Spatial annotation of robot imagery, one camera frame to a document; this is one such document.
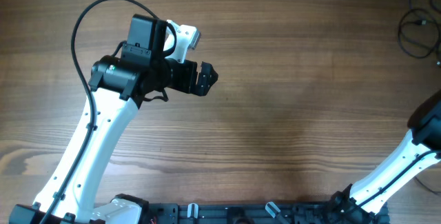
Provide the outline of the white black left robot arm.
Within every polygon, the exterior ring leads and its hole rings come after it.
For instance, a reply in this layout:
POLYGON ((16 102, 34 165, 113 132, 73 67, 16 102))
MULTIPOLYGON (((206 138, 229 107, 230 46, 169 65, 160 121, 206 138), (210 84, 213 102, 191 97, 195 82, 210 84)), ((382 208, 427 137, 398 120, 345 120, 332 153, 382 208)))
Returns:
POLYGON ((16 205, 11 223, 153 223, 149 203, 119 194, 96 207, 96 193, 127 125, 156 92, 166 89, 205 96, 218 75, 209 63, 186 59, 201 37, 194 26, 132 17, 126 40, 97 61, 88 83, 82 117, 52 178, 32 205, 16 205))

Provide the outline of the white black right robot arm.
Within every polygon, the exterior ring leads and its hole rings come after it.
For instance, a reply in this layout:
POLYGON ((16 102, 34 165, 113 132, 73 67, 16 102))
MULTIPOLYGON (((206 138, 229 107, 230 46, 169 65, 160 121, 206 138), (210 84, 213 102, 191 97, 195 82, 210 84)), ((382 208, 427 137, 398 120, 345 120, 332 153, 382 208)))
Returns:
POLYGON ((440 92, 416 109, 407 127, 401 143, 378 167, 332 196, 323 214, 326 223, 376 223, 390 197, 440 162, 440 92))

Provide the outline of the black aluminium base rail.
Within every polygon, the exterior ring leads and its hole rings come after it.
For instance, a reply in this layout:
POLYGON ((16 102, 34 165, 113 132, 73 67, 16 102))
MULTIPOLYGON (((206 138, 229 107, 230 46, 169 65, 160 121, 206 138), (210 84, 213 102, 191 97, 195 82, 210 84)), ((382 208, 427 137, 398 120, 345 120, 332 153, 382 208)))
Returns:
POLYGON ((327 202, 300 202, 245 205, 178 205, 151 203, 143 219, 147 224, 234 224, 234 223, 364 223, 360 210, 345 214, 344 210, 331 209, 327 202))

